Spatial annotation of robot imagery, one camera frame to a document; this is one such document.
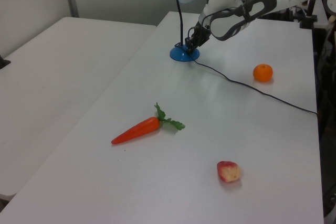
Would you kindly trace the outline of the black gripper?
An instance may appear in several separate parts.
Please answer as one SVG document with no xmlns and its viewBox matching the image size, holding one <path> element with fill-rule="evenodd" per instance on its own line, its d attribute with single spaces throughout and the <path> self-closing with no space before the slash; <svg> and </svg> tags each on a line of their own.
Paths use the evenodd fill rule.
<svg viewBox="0 0 336 224">
<path fill-rule="evenodd" d="M 211 31 L 201 25 L 196 25 L 192 27 L 191 30 L 193 33 L 185 38 L 185 45 L 188 48 L 189 53 L 193 53 L 197 47 L 206 43 L 211 35 Z"/>
</svg>

